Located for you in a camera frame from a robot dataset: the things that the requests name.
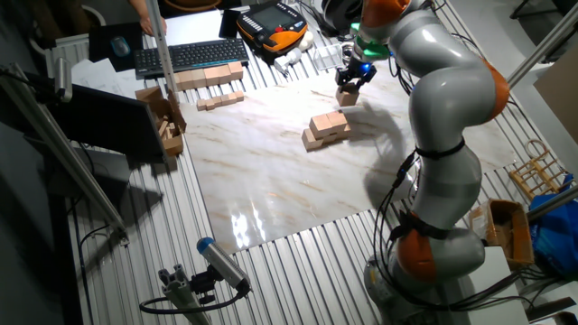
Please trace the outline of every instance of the gray robot arm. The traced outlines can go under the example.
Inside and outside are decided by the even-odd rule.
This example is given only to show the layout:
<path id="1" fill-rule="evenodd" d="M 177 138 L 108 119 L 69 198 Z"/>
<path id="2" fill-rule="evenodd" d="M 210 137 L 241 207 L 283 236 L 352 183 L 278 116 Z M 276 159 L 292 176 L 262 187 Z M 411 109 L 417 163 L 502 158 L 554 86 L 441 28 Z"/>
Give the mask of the gray robot arm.
<path id="1" fill-rule="evenodd" d="M 462 132 L 499 114 L 509 94 L 504 78 L 457 42 L 427 4 L 365 0 L 354 58 L 336 75 L 339 85 L 359 78 L 360 87 L 375 75 L 364 74 L 361 67 L 387 59 L 391 52 L 403 69 L 420 78 L 409 101 L 416 152 L 422 158 L 419 189 L 406 216 L 411 222 L 405 222 L 396 255 L 387 261 L 396 282 L 413 293 L 483 264 L 478 237 L 454 228 L 478 198 L 481 183 L 480 161 L 463 142 Z M 375 274 L 376 263 L 383 263 L 378 257 L 374 262 L 366 274 Z M 396 296 L 379 277 L 366 276 L 366 286 L 376 302 Z"/>

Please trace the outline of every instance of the blue bag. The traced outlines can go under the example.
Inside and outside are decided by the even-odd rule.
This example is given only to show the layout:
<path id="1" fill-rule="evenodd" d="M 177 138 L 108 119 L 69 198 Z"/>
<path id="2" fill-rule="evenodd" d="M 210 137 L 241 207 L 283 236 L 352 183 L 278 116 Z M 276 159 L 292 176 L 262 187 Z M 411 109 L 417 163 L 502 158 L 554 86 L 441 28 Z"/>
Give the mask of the blue bag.
<path id="1" fill-rule="evenodd" d="M 557 194 L 538 195 L 530 209 Z M 549 263 L 568 280 L 578 279 L 578 203 L 570 201 L 530 225 L 532 247 L 538 258 Z"/>

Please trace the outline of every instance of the white marble surface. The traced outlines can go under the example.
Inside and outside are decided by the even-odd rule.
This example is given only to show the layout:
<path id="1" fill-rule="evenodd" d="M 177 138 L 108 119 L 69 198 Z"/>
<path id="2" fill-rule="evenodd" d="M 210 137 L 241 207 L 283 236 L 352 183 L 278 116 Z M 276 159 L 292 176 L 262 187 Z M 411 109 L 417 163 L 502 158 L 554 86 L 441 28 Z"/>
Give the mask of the white marble surface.
<path id="1" fill-rule="evenodd" d="M 249 92 L 212 111 L 183 109 L 210 224 L 228 253 L 373 209 L 389 190 L 415 146 L 408 96 L 378 65 L 359 105 L 343 108 L 352 137 L 307 153 L 302 131 L 312 116 L 339 109 L 335 90 L 333 76 L 324 75 Z M 516 159 L 495 122 L 464 135 L 485 172 Z"/>

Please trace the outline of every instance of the monitor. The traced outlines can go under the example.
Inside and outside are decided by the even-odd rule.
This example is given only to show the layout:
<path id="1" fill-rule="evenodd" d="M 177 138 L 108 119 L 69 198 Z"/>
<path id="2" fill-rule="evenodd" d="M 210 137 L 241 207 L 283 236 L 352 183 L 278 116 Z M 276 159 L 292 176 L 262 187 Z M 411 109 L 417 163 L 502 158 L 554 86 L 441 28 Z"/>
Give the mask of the monitor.
<path id="1" fill-rule="evenodd" d="M 26 77 L 38 87 L 54 91 L 53 79 L 29 73 Z M 147 103 L 72 85 L 69 103 L 47 104 L 47 108 L 70 140 L 124 153 L 140 163 L 166 162 Z"/>

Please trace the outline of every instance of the keyboard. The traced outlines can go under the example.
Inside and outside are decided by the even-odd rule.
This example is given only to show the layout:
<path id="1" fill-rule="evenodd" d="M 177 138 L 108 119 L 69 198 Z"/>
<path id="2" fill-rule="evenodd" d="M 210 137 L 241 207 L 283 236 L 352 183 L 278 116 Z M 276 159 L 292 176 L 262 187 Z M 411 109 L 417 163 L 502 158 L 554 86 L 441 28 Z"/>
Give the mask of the keyboard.
<path id="1" fill-rule="evenodd" d="M 241 39 L 218 40 L 169 46 L 174 72 L 210 68 L 230 62 L 249 61 Z M 157 49 L 135 51 L 137 76 L 162 76 L 163 66 Z"/>

